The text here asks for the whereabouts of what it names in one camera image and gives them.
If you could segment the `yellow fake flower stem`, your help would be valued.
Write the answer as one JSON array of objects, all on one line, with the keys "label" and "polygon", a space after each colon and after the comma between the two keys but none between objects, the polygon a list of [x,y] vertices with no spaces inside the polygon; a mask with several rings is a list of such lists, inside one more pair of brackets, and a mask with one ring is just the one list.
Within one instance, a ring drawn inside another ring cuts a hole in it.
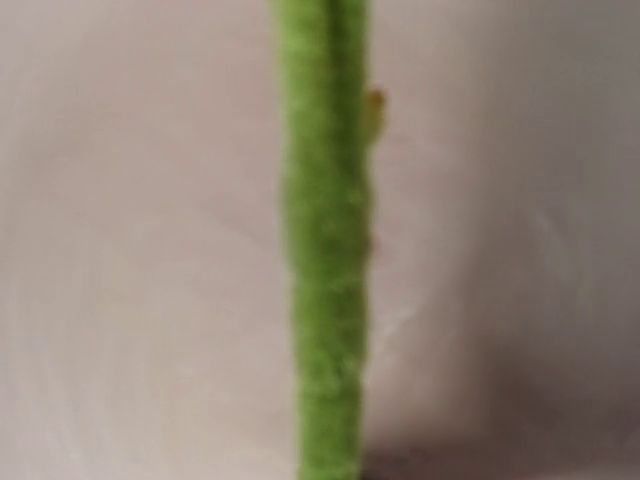
[{"label": "yellow fake flower stem", "polygon": [[296,475],[358,479],[373,247],[370,158],[386,96],[369,80],[367,2],[277,1],[273,16]]}]

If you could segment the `pink wrapping paper sheet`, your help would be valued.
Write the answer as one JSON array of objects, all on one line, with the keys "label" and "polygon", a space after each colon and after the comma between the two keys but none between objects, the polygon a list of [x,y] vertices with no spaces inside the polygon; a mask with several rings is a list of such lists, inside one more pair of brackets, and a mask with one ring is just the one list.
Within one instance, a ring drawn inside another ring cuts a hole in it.
[{"label": "pink wrapping paper sheet", "polygon": [[[639,475],[639,5],[377,1],[368,479]],[[266,1],[1,5],[1,475],[290,479]]]}]

